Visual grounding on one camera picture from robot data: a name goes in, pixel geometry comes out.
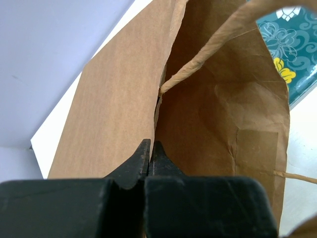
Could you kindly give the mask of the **teal floral tray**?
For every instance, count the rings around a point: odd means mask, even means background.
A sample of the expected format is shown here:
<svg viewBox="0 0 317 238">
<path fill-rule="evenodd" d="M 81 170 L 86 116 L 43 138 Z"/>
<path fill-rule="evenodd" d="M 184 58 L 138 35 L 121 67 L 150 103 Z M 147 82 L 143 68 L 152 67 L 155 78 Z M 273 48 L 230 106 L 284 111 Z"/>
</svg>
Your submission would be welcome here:
<svg viewBox="0 0 317 238">
<path fill-rule="evenodd" d="M 285 7 L 256 23 L 293 106 L 317 84 L 317 14 L 303 6 Z"/>
</svg>

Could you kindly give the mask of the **brown paper bag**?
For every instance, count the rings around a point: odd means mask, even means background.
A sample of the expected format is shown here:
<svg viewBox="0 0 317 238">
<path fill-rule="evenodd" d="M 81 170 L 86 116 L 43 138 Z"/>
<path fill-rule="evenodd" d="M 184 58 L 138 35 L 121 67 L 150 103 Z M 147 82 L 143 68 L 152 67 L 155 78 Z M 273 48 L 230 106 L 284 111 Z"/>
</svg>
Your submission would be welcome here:
<svg viewBox="0 0 317 238">
<path fill-rule="evenodd" d="M 49 179 L 104 178 L 148 139 L 149 164 L 160 142 L 186 176 L 258 181 L 278 231 L 288 89 L 255 21 L 296 5 L 317 7 L 314 0 L 151 2 L 84 67 Z M 145 197 L 142 230 L 147 237 Z"/>
</svg>

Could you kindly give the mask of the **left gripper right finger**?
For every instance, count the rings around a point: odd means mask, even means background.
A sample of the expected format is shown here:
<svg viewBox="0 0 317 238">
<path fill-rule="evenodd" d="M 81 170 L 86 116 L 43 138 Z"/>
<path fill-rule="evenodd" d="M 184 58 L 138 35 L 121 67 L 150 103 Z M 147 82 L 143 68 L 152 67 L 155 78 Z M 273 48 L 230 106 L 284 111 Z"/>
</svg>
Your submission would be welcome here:
<svg viewBox="0 0 317 238">
<path fill-rule="evenodd" d="M 261 184 L 248 177 L 191 177 L 155 142 L 145 180 L 149 238 L 275 238 L 277 224 Z"/>
</svg>

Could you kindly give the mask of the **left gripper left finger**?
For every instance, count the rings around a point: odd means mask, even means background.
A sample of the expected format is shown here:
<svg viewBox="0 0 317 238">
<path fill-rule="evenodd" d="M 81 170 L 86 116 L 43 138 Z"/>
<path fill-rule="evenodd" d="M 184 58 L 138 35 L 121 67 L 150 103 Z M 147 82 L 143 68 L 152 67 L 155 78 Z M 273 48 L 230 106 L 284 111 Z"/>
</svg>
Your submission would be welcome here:
<svg viewBox="0 0 317 238">
<path fill-rule="evenodd" d="M 3 238 L 140 238 L 151 142 L 104 178 L 12 180 L 0 185 Z"/>
</svg>

